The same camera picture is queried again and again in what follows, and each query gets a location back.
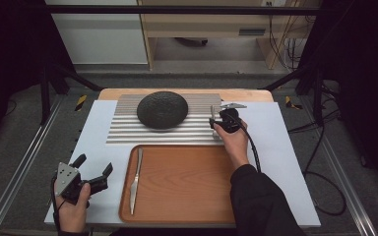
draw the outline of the person's hand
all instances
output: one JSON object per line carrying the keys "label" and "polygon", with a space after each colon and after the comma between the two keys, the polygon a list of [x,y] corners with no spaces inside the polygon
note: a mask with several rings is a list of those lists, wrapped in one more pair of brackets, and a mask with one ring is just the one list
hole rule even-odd
{"label": "person's hand", "polygon": [[[247,129],[247,124],[244,121],[241,121],[241,124]],[[245,132],[239,129],[230,134],[217,124],[214,124],[214,129],[222,138],[234,169],[237,169],[241,165],[249,164],[247,158],[248,137]]]}
{"label": "person's hand", "polygon": [[69,233],[82,233],[85,230],[87,203],[91,195],[91,185],[86,183],[81,190],[78,202],[72,205],[58,196],[60,230]]}

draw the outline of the knife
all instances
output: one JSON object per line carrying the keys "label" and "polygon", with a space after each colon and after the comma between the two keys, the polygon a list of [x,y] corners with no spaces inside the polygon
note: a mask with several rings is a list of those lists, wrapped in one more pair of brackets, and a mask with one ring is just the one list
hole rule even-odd
{"label": "knife", "polygon": [[136,176],[134,177],[134,182],[131,185],[131,196],[130,196],[131,214],[134,214],[134,206],[136,204],[136,197],[137,197],[138,178],[140,175],[140,167],[141,167],[142,160],[143,160],[143,149],[140,147],[138,148],[138,163],[137,163]]}

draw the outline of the black cable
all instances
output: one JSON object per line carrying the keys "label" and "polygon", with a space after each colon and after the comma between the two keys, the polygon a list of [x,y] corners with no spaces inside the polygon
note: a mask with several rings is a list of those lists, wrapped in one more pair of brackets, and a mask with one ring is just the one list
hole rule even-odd
{"label": "black cable", "polygon": [[340,95],[338,92],[335,92],[335,91],[332,91],[331,89],[329,89],[326,85],[324,85],[324,83],[322,84],[322,89],[323,89],[323,92],[331,95],[334,98],[338,98],[339,95]]}
{"label": "black cable", "polygon": [[64,205],[64,203],[66,203],[66,200],[64,200],[63,203],[61,203],[61,205],[57,208],[57,210],[60,210],[60,208]]}
{"label": "black cable", "polygon": [[333,181],[331,181],[330,179],[328,179],[324,175],[321,175],[321,174],[318,174],[318,173],[315,173],[315,172],[312,172],[312,171],[307,171],[307,172],[302,172],[302,173],[304,175],[306,175],[306,174],[315,175],[315,176],[318,176],[321,179],[327,181],[330,185],[332,185],[337,190],[337,192],[339,192],[340,197],[342,198],[342,201],[343,201],[342,209],[338,212],[329,212],[325,209],[320,208],[319,206],[315,206],[315,208],[317,208],[321,212],[324,212],[324,213],[331,215],[331,216],[339,216],[339,215],[342,215],[346,211],[346,208],[347,208],[346,196],[343,194],[343,191]]}
{"label": "black cable", "polygon": [[257,153],[256,146],[254,145],[253,139],[251,138],[250,134],[248,134],[247,129],[243,126],[241,122],[239,122],[237,119],[232,117],[231,115],[227,113],[222,113],[229,117],[231,120],[233,120],[237,125],[241,128],[241,130],[244,131],[245,135],[247,136],[248,140],[250,141],[251,149],[253,150],[254,154],[254,160],[256,161],[256,167],[258,172],[262,172],[262,168],[260,167],[260,160],[259,160],[259,154]]}
{"label": "black cable", "polygon": [[279,48],[278,48],[278,44],[276,43],[275,37],[273,36],[272,18],[273,18],[273,16],[270,15],[269,16],[269,42],[270,42],[270,46],[272,47],[272,50],[275,52],[276,57],[278,58],[281,65],[283,67],[287,68],[287,65],[284,63],[284,60],[282,60],[281,54],[279,53]]}
{"label": "black cable", "polygon": [[[328,121],[325,122],[325,124],[327,124],[328,122],[331,122],[331,121],[335,120],[336,118],[338,118],[338,116],[333,117],[333,118],[329,118],[332,114],[334,114],[335,112],[338,112],[338,111],[339,111],[339,109],[336,109],[336,110],[334,110],[334,111],[328,113],[327,115],[325,115],[325,116],[323,117],[323,119],[324,119],[324,120],[325,120],[325,119],[329,119]],[[316,122],[315,122],[315,121],[313,121],[313,122],[311,122],[311,123],[308,123],[308,124],[306,124],[306,125],[302,125],[302,126],[299,126],[299,127],[296,127],[296,128],[292,128],[292,129],[288,130],[287,132],[290,133],[290,134],[292,134],[292,133],[299,133],[299,132],[304,132],[304,131],[310,131],[310,130],[314,130],[314,129],[317,129],[317,128],[318,128],[318,127],[314,127],[314,128],[312,128],[312,129],[304,130],[305,128],[311,127],[311,126],[313,126],[313,125],[316,125]]]}
{"label": "black cable", "polygon": [[333,97],[330,97],[330,96],[327,96],[325,93],[322,93],[323,95],[325,95],[327,97],[327,99],[325,99],[323,102],[322,102],[322,105],[324,105],[325,103],[327,103],[328,101],[334,101],[336,104],[337,104],[337,101],[335,98]]}
{"label": "black cable", "polygon": [[12,112],[14,112],[15,108],[17,108],[17,102],[15,100],[9,100],[9,102],[14,103],[14,107],[10,111],[7,111],[7,113],[5,114],[5,116],[11,114]]}
{"label": "black cable", "polygon": [[293,46],[292,46],[292,68],[294,68],[294,48],[295,48],[295,45],[296,45],[296,38],[293,39]]}
{"label": "black cable", "polygon": [[315,20],[311,19],[311,16],[305,16],[305,20],[308,23],[315,23]]}
{"label": "black cable", "polygon": [[287,40],[287,56],[292,59],[292,56],[290,55],[290,39]]}
{"label": "black cable", "polygon": [[320,135],[320,138],[319,138],[319,140],[318,140],[318,143],[317,143],[317,145],[315,146],[314,150],[312,151],[311,157],[309,158],[308,163],[306,163],[306,167],[305,167],[305,169],[302,171],[302,173],[304,173],[303,177],[306,177],[306,173],[308,172],[309,166],[311,165],[312,161],[314,160],[314,158],[315,158],[315,153],[317,152],[318,147],[319,147],[319,145],[320,145],[321,142],[322,142],[322,137],[324,136],[324,132],[325,132],[325,126],[322,125],[321,127],[322,127],[322,131],[321,131],[321,135]]}
{"label": "black cable", "polygon": [[56,197],[54,195],[54,184],[56,183],[56,179],[57,179],[57,171],[54,173],[54,176],[51,178],[50,196],[51,196],[51,200],[53,201],[54,224],[56,225],[57,232],[59,232],[60,231],[59,208],[57,207]]}

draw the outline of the black stone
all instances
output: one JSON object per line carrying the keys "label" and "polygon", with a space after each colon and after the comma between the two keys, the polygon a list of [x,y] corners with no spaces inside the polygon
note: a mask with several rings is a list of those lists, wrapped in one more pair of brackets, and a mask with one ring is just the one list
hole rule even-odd
{"label": "black stone", "polygon": [[145,126],[165,130],[182,123],[188,110],[188,103],[183,96],[172,91],[157,91],[140,101],[137,116]]}

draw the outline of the wooden cutting board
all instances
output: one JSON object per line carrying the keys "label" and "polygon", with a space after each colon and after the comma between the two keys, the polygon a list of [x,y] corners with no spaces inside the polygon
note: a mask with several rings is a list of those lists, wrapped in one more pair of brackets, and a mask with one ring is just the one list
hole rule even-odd
{"label": "wooden cutting board", "polygon": [[[143,161],[134,214],[130,187]],[[234,223],[232,165],[223,146],[136,146],[130,154],[119,217],[141,223]]]}

